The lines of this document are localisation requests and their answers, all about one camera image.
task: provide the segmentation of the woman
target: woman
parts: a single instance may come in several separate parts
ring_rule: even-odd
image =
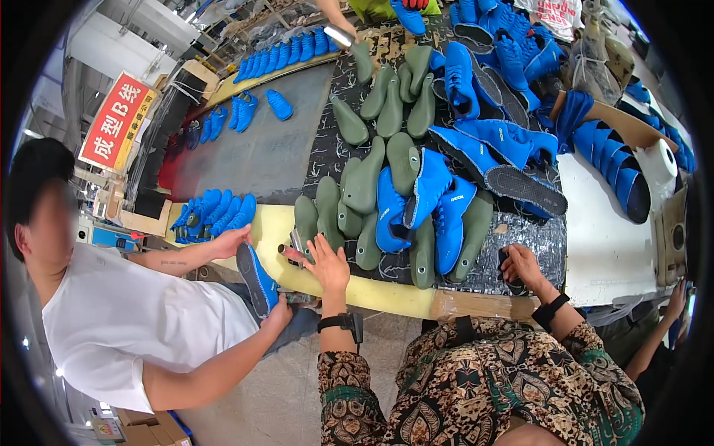
[[[323,319],[346,313],[344,251],[333,253],[322,235],[308,246],[315,264],[305,267],[323,287]],[[542,305],[560,295],[528,248],[503,250],[509,255],[505,280],[520,277]],[[324,328],[318,358],[323,445],[631,443],[644,418],[632,380],[569,304],[555,312],[550,327],[552,336],[501,318],[473,318],[423,334],[407,347],[387,420],[351,332]]]

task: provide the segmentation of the black wristband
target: black wristband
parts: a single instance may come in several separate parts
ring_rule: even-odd
[[[553,302],[547,305],[541,305],[536,308],[531,317],[536,321],[543,329],[551,333],[553,330],[550,328],[550,322],[555,317],[555,312],[560,309],[570,298],[567,294],[561,294],[553,300]]]

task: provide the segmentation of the black hair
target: black hair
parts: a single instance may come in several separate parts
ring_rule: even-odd
[[[74,155],[54,138],[26,141],[15,154],[4,186],[2,219],[12,253],[21,262],[25,258],[15,243],[15,226],[30,223],[37,198],[48,181],[59,178],[68,183],[73,175]]]

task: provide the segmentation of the red sign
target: red sign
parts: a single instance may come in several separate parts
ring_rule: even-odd
[[[155,98],[151,87],[123,71],[96,112],[79,159],[121,174]]]

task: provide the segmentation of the human hand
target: human hand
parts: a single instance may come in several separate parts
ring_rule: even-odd
[[[533,291],[538,297],[545,294],[550,288],[555,289],[540,272],[533,251],[520,243],[506,246],[502,251],[508,254],[501,265],[504,280],[511,282],[516,278],[521,278],[526,288]]]
[[[429,5],[429,0],[402,0],[402,4],[407,9],[411,9],[412,11],[419,11]]]
[[[304,259],[303,266],[315,276],[325,294],[344,296],[347,283],[350,281],[350,267],[347,264],[345,250],[340,246],[335,254],[322,234],[315,237],[314,243],[308,240],[308,248],[312,252],[315,264]]]
[[[209,242],[212,248],[213,259],[233,257],[238,250],[238,245],[245,241],[251,245],[253,244],[251,225],[249,224],[240,229],[224,231],[221,235]]]
[[[685,304],[687,303],[687,298],[684,296],[684,289],[685,280],[682,279],[672,290],[670,302],[667,305],[667,311],[664,316],[664,318],[670,323],[677,320],[682,314],[682,311],[684,311]]]
[[[284,293],[278,296],[278,303],[270,311],[267,318],[261,322],[261,330],[268,330],[279,335],[288,326],[293,318],[293,310],[288,306],[288,299]]]

